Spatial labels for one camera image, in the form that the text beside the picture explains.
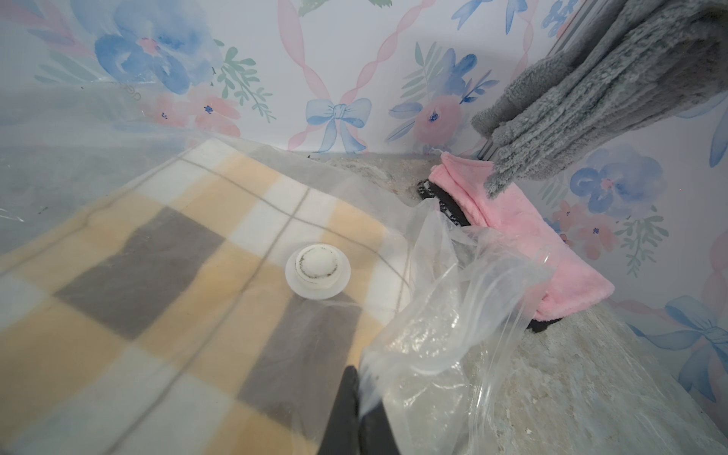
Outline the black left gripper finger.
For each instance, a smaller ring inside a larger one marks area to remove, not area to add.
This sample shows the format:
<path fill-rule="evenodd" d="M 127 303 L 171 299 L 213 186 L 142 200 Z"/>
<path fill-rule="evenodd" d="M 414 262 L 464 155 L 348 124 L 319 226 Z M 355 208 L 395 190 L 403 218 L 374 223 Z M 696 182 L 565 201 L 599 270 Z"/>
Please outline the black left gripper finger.
<path fill-rule="evenodd" d="M 318 455 L 400 455 L 382 402 L 358 415 L 358 371 L 347 366 L 339 382 Z"/>

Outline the clear plastic vacuum bag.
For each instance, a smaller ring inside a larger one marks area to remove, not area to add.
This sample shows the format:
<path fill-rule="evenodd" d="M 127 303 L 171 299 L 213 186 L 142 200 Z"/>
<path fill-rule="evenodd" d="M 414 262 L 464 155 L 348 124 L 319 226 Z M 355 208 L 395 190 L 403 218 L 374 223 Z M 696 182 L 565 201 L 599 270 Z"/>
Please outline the clear plastic vacuum bag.
<path fill-rule="evenodd" d="M 142 113 L 137 94 L 113 85 L 2 91 L 1 260 L 208 140 L 292 155 Z M 482 453 L 490 390 L 550 280 L 549 257 L 455 227 L 433 203 L 407 207 L 409 301 L 349 365 L 358 415 L 382 402 L 402 454 Z"/>

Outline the black white patterned blanket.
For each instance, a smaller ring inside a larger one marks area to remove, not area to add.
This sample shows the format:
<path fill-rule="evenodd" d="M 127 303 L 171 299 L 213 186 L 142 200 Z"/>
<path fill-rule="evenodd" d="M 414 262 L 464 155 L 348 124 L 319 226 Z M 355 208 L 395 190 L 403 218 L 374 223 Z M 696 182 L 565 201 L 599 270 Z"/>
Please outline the black white patterned blanket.
<path fill-rule="evenodd" d="M 440 212 L 445 214 L 447 218 L 457 227 L 468 227 L 470 222 L 464 211 L 455 202 L 454 198 L 444 191 L 439 186 L 430 182 L 430 180 L 423 180 L 417 184 L 417 193 L 422 200 L 436 199 L 439 204 Z M 561 322 L 562 318 L 556 320 L 531 320 L 527 326 L 527 329 L 534 334 L 538 334 L 546 331 L 550 326 Z"/>

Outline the pink fluffy blanket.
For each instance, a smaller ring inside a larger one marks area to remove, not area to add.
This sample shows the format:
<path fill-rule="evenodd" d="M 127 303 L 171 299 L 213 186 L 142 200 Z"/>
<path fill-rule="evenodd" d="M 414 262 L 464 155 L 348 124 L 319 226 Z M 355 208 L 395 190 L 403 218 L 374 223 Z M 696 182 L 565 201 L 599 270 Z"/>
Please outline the pink fluffy blanket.
<path fill-rule="evenodd" d="M 504 234 L 527 256 L 549 254 L 555 274 L 535 319 L 546 322 L 565 318 L 608 299 L 614 285 L 564 243 L 517 185 L 508 186 L 494 198 L 488 197 L 485 182 L 493 171 L 491 162 L 443 153 L 428 180 L 454 198 L 470 226 Z"/>

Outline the grey fluffy blanket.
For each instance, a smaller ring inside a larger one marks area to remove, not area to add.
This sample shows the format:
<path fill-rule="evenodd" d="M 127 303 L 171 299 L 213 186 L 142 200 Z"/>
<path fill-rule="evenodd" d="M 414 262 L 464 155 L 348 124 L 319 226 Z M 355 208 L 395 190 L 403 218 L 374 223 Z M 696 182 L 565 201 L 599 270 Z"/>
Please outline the grey fluffy blanket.
<path fill-rule="evenodd" d="M 568 49 L 524 70 L 473 128 L 494 144 L 490 196 L 727 89 L 723 1 L 612 1 Z"/>

